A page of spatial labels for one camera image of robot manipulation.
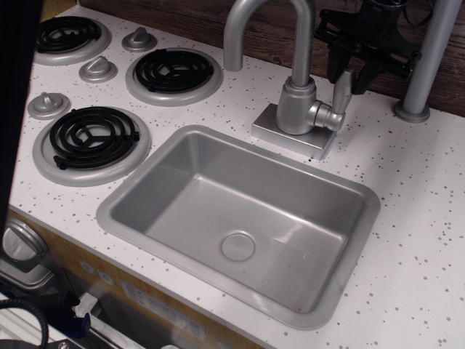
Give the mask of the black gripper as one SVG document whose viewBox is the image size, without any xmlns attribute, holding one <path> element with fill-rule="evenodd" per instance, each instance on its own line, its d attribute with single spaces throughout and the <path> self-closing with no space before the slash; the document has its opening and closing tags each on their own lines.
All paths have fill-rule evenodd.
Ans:
<svg viewBox="0 0 465 349">
<path fill-rule="evenodd" d="M 402 10 L 402 7 L 361 7 L 356 13 L 321 10 L 315 37 L 328 45 L 327 79 L 335 84 L 354 57 L 365 63 L 352 88 L 354 95 L 365 94 L 380 74 L 392 73 L 408 79 L 421 59 L 421 52 L 397 27 Z"/>
</svg>

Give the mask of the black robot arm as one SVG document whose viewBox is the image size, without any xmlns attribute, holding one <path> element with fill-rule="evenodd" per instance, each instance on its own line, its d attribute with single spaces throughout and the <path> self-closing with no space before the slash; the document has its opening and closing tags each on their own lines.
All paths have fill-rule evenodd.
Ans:
<svg viewBox="0 0 465 349">
<path fill-rule="evenodd" d="M 326 77 L 336 83 L 352 58 L 365 65 L 352 85 L 364 94 L 379 75 L 391 73 L 407 80 L 421 59 L 421 49 L 406 40 L 397 27 L 407 1 L 364 1 L 356 13 L 320 11 L 315 38 L 328 45 Z"/>
</svg>

